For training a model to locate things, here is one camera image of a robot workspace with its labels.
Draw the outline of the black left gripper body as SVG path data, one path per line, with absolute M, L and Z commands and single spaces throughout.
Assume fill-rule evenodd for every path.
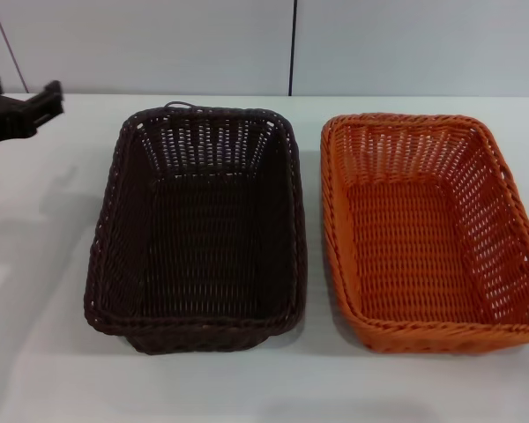
M 0 95 L 0 142 L 34 136 L 34 98 L 16 100 Z

